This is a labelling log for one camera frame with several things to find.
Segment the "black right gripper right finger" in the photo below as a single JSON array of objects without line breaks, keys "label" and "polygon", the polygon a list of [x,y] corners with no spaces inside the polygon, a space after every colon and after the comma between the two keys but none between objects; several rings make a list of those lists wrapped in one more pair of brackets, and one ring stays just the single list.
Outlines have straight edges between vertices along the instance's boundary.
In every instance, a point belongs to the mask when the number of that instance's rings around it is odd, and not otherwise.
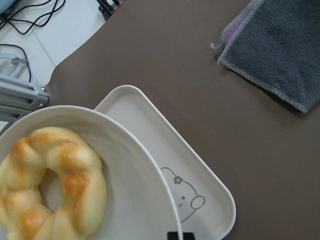
[{"label": "black right gripper right finger", "polygon": [[183,232],[183,240],[195,240],[193,232]]}]

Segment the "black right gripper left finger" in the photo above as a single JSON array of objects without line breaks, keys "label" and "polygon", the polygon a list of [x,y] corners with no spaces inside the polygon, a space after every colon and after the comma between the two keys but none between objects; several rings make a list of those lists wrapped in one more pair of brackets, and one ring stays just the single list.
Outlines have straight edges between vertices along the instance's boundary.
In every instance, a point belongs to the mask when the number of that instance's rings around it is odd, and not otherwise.
[{"label": "black right gripper left finger", "polygon": [[169,231],[167,233],[167,240],[179,240],[179,234],[177,231]]}]

